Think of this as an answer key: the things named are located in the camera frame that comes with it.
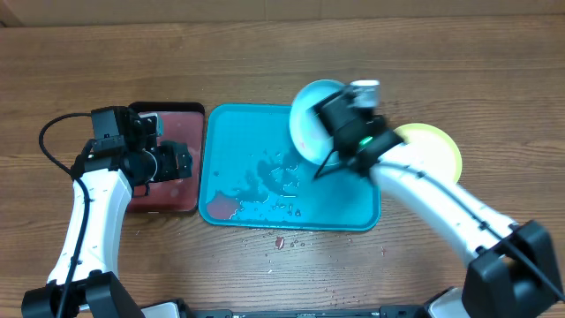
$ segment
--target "wood grain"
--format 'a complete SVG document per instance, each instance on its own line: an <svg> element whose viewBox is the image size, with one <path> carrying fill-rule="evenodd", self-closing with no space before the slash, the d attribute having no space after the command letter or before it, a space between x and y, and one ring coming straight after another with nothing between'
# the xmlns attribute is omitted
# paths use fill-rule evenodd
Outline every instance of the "wood grain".
<svg viewBox="0 0 565 318"><path fill-rule="evenodd" d="M196 101L207 113L290 103L324 78L379 78L393 125L449 133L462 184L520 222L543 223L565 269L563 16L4 28L0 43L2 317L20 316L23 293L45 283L72 210L70 180L37 146L51 118L134 101ZM69 119L47 146L69 164L91 134L86 119ZM120 278L141 305L181 297L238 311L419 303L463 283L426 224L389 198L382 210L356 234L127 215ZM277 236L305 246L275 250ZM546 317L564 315L556 305Z"/></svg>

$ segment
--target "white plate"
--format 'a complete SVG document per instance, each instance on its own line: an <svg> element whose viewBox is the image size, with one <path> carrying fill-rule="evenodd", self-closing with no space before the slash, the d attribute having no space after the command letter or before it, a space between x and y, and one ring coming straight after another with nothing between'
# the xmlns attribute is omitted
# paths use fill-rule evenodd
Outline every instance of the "white plate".
<svg viewBox="0 0 565 318"><path fill-rule="evenodd" d="M316 80L302 88L292 102L290 137L298 152L311 163L321 165L334 146L333 138L328 135L312 107L344 86L337 80ZM327 165L337 163L339 158L333 154Z"/></svg>

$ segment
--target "table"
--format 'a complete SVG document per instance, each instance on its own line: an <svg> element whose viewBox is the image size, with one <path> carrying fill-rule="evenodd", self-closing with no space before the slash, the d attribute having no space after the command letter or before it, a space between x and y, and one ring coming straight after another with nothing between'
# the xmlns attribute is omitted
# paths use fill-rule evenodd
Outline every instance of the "table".
<svg viewBox="0 0 565 318"><path fill-rule="evenodd" d="M134 101L290 103L317 79L378 78L392 125L424 122L463 154L461 184L553 234L565 274L565 17L374 19L0 29L0 315L19 317L64 242L70 180L40 152L51 118ZM47 147L71 164L87 119ZM214 227L127 215L120 278L140 305L256 311L421 303L465 270L398 202L366 233ZM276 237L305 246L275 250ZM562 317L565 306L545 316Z"/></svg>

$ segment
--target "yellow plate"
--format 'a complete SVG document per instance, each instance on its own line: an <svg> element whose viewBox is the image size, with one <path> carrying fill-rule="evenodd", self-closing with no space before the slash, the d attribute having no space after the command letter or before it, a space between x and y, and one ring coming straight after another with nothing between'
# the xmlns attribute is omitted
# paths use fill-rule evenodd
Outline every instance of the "yellow plate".
<svg viewBox="0 0 565 318"><path fill-rule="evenodd" d="M457 182L463 160L455 142L441 129L428 124L407 124L395 129L406 143L415 145L422 155L426 170L433 175Z"/></svg>

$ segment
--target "blue tray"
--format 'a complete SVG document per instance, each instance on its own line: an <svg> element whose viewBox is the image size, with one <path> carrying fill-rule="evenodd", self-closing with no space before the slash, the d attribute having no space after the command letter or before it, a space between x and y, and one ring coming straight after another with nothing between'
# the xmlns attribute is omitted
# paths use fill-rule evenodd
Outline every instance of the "blue tray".
<svg viewBox="0 0 565 318"><path fill-rule="evenodd" d="M214 225L367 231L380 191L339 171L315 182L289 133L290 106L224 104L208 120L200 214Z"/></svg>

